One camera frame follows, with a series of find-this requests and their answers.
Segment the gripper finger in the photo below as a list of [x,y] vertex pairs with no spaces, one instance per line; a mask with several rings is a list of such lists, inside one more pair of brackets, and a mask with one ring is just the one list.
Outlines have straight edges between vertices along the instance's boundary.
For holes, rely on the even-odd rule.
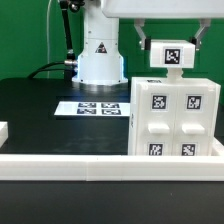
[[140,41],[139,45],[142,50],[150,50],[151,49],[151,37],[147,36],[144,31],[143,27],[145,25],[144,19],[135,19],[134,20],[134,28],[139,35]]
[[199,20],[199,29],[197,30],[195,35],[190,38],[190,42],[195,45],[195,49],[197,51],[200,50],[202,39],[205,36],[205,34],[208,32],[210,26],[211,26],[210,19]]

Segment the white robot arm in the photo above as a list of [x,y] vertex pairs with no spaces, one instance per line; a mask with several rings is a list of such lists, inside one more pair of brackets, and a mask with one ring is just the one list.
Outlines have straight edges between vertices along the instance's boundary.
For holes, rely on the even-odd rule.
[[182,40],[150,40],[142,27],[147,19],[197,19],[200,39],[213,19],[224,18],[224,0],[83,0],[84,49],[78,56],[76,82],[90,85],[125,83],[124,60],[118,51],[119,21],[132,19],[140,46],[150,51],[150,65],[191,68],[200,45]]

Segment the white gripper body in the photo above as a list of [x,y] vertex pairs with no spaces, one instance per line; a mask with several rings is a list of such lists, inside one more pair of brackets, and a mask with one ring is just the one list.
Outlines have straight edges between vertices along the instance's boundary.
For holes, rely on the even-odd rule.
[[224,18],[224,0],[102,0],[101,9],[118,18]]

